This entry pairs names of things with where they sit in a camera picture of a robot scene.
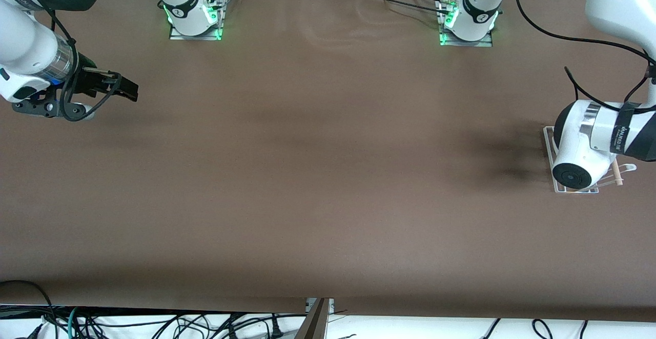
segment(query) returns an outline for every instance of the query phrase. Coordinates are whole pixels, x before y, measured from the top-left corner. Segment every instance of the brown table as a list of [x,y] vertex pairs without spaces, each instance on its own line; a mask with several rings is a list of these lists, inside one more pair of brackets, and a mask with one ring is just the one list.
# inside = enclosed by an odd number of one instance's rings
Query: brown table
[[[491,49],[380,0],[234,0],[224,40],[172,42],[156,2],[61,13],[138,103],[77,124],[0,107],[0,278],[70,305],[656,318],[656,166],[555,194],[541,140],[565,64],[617,100],[639,58],[541,35],[514,0]],[[524,2],[602,37],[584,0]]]

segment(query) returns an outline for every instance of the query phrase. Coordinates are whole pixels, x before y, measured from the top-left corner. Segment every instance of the teal cable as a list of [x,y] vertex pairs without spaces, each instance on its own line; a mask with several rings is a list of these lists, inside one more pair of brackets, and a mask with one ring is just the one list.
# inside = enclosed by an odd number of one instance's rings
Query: teal cable
[[73,308],[71,314],[68,315],[68,339],[73,339],[73,318],[75,317],[77,307]]

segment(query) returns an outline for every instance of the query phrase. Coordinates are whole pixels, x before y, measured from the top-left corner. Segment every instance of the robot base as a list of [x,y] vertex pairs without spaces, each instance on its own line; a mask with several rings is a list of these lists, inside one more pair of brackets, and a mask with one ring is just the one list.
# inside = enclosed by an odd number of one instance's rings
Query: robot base
[[[556,159],[556,156],[558,155],[558,149],[556,148],[556,142],[554,140],[554,127],[553,126],[547,126],[544,127],[543,129],[544,133],[544,144],[546,144],[546,154],[549,157],[549,169],[554,168],[554,160]],[[553,181],[553,189],[557,193],[561,194],[598,194],[599,193],[599,188],[605,187],[607,185],[617,185],[621,186],[624,184],[624,179],[621,177],[621,175],[625,172],[631,172],[631,171],[636,171],[638,169],[637,166],[634,164],[623,164],[623,165],[618,165],[617,164],[617,159],[613,161],[613,164],[611,164],[611,168],[608,169],[609,172],[612,172],[611,175],[603,177],[600,181],[608,180],[608,182],[604,183],[597,183],[594,184],[586,189],[570,189],[567,187],[564,187],[561,183],[556,182],[556,179],[551,176],[551,180]]]
[[209,12],[211,17],[216,17],[217,21],[212,25],[206,32],[195,35],[182,35],[175,30],[173,24],[171,24],[171,31],[169,31],[170,40],[221,40],[223,38],[223,22],[226,18],[226,7],[228,5],[228,0],[218,0],[218,9],[215,11]]
[[[436,9],[449,10],[449,5],[440,1],[435,2]],[[456,47],[492,47],[492,33],[488,31],[485,37],[477,42],[467,42],[455,36],[452,31],[445,27],[449,15],[436,12],[438,15],[438,27],[440,29],[440,45],[455,45]]]

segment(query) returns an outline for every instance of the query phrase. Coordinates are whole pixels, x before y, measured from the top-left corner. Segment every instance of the brown tabletop surface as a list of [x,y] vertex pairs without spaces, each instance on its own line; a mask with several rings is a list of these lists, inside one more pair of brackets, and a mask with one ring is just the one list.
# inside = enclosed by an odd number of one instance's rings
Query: brown tabletop surface
[[[523,2],[604,37],[584,0]],[[77,124],[0,105],[0,279],[85,306],[656,320],[656,166],[555,194],[542,141],[563,66],[617,101],[639,58],[541,35],[515,0],[492,48],[380,0],[233,0],[222,41],[170,41],[155,3],[61,12],[138,103]]]

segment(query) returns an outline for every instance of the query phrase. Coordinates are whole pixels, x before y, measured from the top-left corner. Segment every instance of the white floor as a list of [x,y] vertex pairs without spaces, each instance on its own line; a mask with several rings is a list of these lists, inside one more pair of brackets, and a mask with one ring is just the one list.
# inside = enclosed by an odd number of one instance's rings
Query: white floor
[[[248,315],[242,318],[269,316]],[[99,323],[130,324],[150,321],[164,321],[173,316],[111,316],[99,318]],[[228,316],[207,316],[211,327],[218,327]],[[302,323],[302,317],[281,318],[280,329],[283,332],[296,330]],[[493,318],[424,318],[424,317],[389,317],[389,316],[341,316],[330,317],[326,339],[341,339],[353,336],[353,339],[481,339],[494,321]],[[28,320],[0,320],[0,339],[17,339],[27,337],[42,321],[37,318]],[[553,339],[579,339],[582,321],[545,320],[553,333]],[[105,328],[109,339],[149,339],[161,325],[148,325],[129,328]],[[160,337],[171,339],[176,325],[171,325]],[[239,339],[261,337],[267,331],[264,324],[252,325],[237,331]],[[63,330],[59,331],[61,339],[67,339]],[[531,327],[531,320],[501,320],[490,339],[539,339]],[[584,334],[585,339],[627,338],[654,339],[654,323],[618,323],[608,321],[591,321]],[[39,339],[54,339],[52,325],[44,325]],[[202,339],[194,330],[185,330],[180,339]]]

